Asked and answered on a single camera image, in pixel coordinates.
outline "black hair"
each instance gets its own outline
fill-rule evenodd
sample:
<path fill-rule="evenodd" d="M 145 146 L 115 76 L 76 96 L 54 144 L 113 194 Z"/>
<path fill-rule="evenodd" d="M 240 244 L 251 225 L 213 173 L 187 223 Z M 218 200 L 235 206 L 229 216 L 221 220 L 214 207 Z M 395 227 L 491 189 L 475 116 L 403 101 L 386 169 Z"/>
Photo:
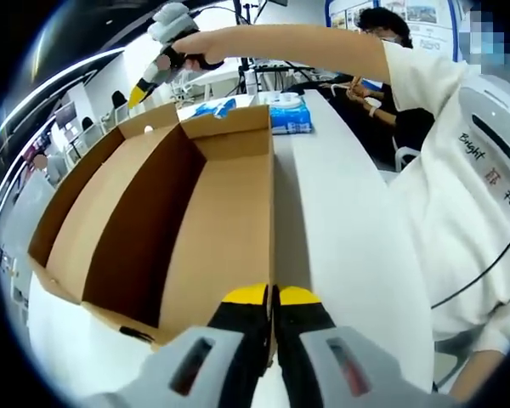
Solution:
<path fill-rule="evenodd" d="M 391 30 L 400 37 L 400 45 L 405 48 L 414 48 L 410 38 L 410 27 L 402 17 L 384 7 L 367 8 L 359 16 L 357 26 L 362 31 L 383 28 Z"/>

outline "yellow tool tip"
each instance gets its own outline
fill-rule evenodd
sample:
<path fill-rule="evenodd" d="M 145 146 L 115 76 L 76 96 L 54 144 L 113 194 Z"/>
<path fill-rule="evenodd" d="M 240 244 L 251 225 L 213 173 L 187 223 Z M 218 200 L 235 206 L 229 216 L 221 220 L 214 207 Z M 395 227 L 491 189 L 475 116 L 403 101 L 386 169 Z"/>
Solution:
<path fill-rule="evenodd" d="M 134 87 L 128 98 L 128 109 L 132 109 L 134 106 L 139 104 L 145 97 L 146 92 L 142 91 L 139 87 Z"/>

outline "open cardboard box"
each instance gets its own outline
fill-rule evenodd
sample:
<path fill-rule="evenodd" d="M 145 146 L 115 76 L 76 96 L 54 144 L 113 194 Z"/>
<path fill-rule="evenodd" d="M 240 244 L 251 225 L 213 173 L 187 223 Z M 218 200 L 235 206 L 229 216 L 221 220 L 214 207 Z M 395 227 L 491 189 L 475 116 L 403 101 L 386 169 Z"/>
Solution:
<path fill-rule="evenodd" d="M 77 163 L 28 253 L 48 292 L 158 346 L 231 290 L 272 283 L 273 234 L 268 106 L 179 123 L 164 105 Z"/>

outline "blue object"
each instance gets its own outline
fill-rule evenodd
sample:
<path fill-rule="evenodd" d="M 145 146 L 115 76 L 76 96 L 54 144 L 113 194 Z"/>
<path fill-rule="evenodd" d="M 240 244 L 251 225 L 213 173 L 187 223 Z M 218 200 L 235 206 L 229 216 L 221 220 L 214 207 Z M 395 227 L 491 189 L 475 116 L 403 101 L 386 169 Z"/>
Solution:
<path fill-rule="evenodd" d="M 225 102 L 215 105 L 215 106 L 210 106 L 208 104 L 202 104 L 198 108 L 196 108 L 195 114 L 192 117 L 202 116 L 202 115 L 207 115 L 207 114 L 212 114 L 215 117 L 225 117 L 225 116 L 227 116 L 227 113 L 229 113 L 229 111 L 231 109 L 234 109 L 235 107 L 236 107 L 236 99 L 234 99 L 234 98 L 228 99 Z"/>
<path fill-rule="evenodd" d="M 295 107 L 270 105 L 270 119 L 272 134 L 310 133 L 313 128 L 303 99 L 301 104 Z"/>

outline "person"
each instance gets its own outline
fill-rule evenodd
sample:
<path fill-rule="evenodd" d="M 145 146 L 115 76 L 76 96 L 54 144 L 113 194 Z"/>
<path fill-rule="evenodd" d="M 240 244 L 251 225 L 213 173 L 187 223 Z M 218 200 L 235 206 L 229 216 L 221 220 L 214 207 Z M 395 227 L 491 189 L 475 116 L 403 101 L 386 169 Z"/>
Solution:
<path fill-rule="evenodd" d="M 383 41 L 413 48 L 410 28 L 398 14 L 384 7 L 367 8 L 359 16 L 357 26 L 365 33 Z M 360 76 L 341 84 L 348 91 L 329 99 L 340 117 L 363 144 L 365 150 L 380 162 L 394 165 L 395 146 L 420 150 L 434 117 L 424 109 L 398 112 L 391 87 L 383 84 L 379 91 L 362 85 Z M 330 88 L 331 84 L 322 84 Z M 371 97 L 381 102 L 376 108 L 367 101 Z"/>
<path fill-rule="evenodd" d="M 253 57 L 347 72 L 390 85 L 398 111 L 423 108 L 433 114 L 435 124 L 421 156 L 389 186 L 406 210 L 432 304 L 478 277 L 510 242 L 510 173 L 492 145 L 462 117 L 459 89 L 471 75 L 465 62 L 362 32 L 315 25 L 228 27 L 193 34 L 173 48 L 203 54 L 210 64 L 226 57 Z M 200 70 L 194 59 L 187 59 L 185 67 Z M 483 151 L 482 158 L 474 151 Z M 432 323 L 435 340 L 484 325 L 450 391 L 466 400 L 510 347 L 510 249 L 484 279 L 433 309 Z"/>

